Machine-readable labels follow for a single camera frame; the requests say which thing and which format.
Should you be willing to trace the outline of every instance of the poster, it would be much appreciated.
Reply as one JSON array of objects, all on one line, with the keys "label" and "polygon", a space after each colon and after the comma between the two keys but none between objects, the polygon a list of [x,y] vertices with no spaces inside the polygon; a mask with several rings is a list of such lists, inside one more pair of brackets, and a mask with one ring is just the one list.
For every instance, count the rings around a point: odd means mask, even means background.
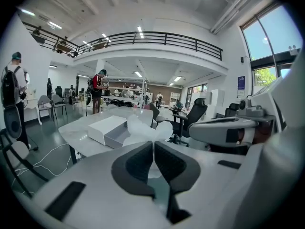
[{"label": "poster", "polygon": [[245,76],[238,77],[237,96],[244,96]]}]

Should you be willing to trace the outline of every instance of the dark cap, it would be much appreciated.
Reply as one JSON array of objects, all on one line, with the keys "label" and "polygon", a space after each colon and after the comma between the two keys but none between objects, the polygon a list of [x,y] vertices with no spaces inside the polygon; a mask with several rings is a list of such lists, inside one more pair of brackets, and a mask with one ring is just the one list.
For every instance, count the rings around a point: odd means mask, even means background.
[{"label": "dark cap", "polygon": [[104,69],[102,69],[102,70],[99,72],[99,74],[106,75],[106,74],[107,74],[107,71],[106,71],[106,70],[104,70]]},{"label": "dark cap", "polygon": [[11,57],[12,57],[12,60],[13,59],[20,60],[21,59],[21,53],[20,52],[16,52]]}]

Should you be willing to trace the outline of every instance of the green foliage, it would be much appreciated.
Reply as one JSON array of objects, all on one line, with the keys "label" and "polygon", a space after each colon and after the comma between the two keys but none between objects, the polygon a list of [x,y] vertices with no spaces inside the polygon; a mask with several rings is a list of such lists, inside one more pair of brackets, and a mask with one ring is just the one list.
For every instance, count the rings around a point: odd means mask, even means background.
[{"label": "green foliage", "polygon": [[276,76],[271,74],[268,68],[254,71],[255,75],[255,85],[257,86],[267,86],[274,80]]}]

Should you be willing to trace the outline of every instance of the vent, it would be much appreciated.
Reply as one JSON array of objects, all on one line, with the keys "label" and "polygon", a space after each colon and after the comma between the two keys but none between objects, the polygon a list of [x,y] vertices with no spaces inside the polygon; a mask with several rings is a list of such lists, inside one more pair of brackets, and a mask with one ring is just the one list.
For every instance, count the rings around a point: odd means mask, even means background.
[{"label": "vent", "polygon": [[49,18],[48,17],[44,17],[44,16],[41,16],[41,15],[38,15],[38,18],[43,20],[43,21],[46,21],[46,22],[49,22]]}]

